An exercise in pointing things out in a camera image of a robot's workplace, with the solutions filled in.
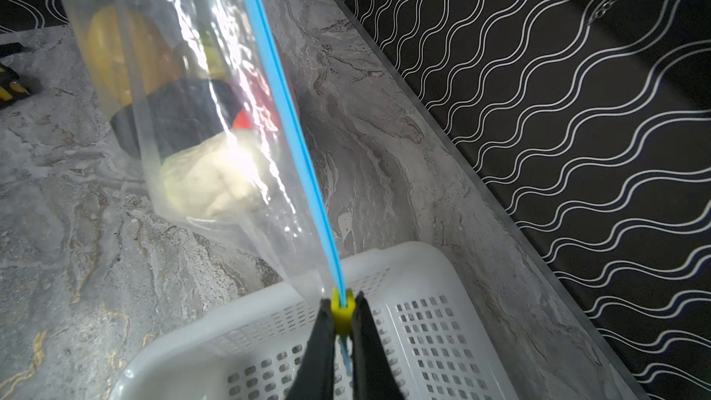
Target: yellow object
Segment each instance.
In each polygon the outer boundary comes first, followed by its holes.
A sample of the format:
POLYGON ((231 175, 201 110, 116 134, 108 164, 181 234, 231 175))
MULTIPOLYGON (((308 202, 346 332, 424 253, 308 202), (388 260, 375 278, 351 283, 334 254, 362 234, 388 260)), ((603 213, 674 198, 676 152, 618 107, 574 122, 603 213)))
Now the yellow object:
POLYGON ((227 79, 225 58, 207 31, 200 31, 200 40, 197 43, 191 44, 183 40, 177 44, 173 48, 173 56, 185 77, 221 81, 227 79))
MULTIPOLYGON (((148 95, 178 79, 180 69, 168 42, 153 21, 130 10, 126 10, 126 16, 131 53, 140 68, 134 73, 143 77, 144 91, 148 95)), ((104 7, 94 14, 87 31, 87 48, 89 67, 98 73, 110 96, 123 106, 132 103, 116 7, 104 7)))
POLYGON ((338 296, 338 289, 333 288, 331 293, 331 312, 333 313, 333 323, 336 326, 336 334, 342 337, 351 335, 351 318, 356 310, 356 299, 353 298, 353 291, 346 291, 346 306, 341 307, 341 297, 338 296))

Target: marble countertop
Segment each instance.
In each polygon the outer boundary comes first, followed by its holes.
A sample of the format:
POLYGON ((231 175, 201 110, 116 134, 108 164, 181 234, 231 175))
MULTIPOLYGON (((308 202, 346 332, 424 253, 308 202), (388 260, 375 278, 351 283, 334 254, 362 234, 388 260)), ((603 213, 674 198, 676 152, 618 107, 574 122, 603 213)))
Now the marble countertop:
MULTIPOLYGON (((343 256, 457 268, 522 400, 634 399, 333 0, 264 0, 343 256)), ((151 209, 67 27, 0 35, 39 82, 0 111, 0 398, 105 399, 147 343, 278 280, 151 209)))

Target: white object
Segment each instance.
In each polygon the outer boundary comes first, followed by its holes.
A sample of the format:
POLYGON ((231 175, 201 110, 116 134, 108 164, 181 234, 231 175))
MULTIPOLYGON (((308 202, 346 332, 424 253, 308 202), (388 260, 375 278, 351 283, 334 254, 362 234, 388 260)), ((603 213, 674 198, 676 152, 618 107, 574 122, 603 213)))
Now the white object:
MULTIPOLYGON (((343 260, 354 294, 373 310, 407 400, 518 400, 457 272, 432 246, 410 242, 343 260)), ((286 283, 209 312, 152 342, 110 400, 283 400, 297 376, 317 306, 286 283)), ((351 399, 336 352, 334 399, 351 399)))

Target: black object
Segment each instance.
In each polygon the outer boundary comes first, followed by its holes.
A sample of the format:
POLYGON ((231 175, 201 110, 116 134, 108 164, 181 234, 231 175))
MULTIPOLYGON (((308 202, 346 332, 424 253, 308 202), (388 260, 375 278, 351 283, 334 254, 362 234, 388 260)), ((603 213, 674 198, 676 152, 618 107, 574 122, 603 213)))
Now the black object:
POLYGON ((336 331, 333 327, 331 301, 321 300, 307 350, 298 369, 297 379, 287 400, 331 400, 333 398, 333 352, 336 331))
MULTIPOLYGON (((355 299, 351 319, 353 341, 353 399, 404 400, 397 387, 380 342, 378 328, 363 292, 355 299)), ((331 301, 321 300, 314 329, 308 339, 304 359, 287 400, 333 399, 333 353, 336 333, 333 329, 331 301)))
MULTIPOLYGON (((169 82, 149 94, 147 102, 161 160, 217 135, 225 129, 223 121, 231 128, 242 110, 241 101, 227 82, 208 79, 169 82)), ((111 117, 111 128, 119 146, 140 158, 133 104, 111 117)))
POLYGON ((13 42, 11 44, 0 45, 0 57, 9 56, 10 54, 20 53, 25 49, 22 44, 13 42))
POLYGON ((353 400, 404 400, 387 363, 378 328, 363 292, 351 320, 353 400))

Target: yellow tool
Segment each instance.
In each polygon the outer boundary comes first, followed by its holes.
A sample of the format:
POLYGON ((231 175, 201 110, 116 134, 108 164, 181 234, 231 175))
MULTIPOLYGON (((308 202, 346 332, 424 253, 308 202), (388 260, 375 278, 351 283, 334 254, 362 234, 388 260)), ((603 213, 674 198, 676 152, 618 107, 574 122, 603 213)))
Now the yellow tool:
POLYGON ((6 107, 30 96, 30 91, 19 82, 20 75, 0 64, 0 106, 6 107))

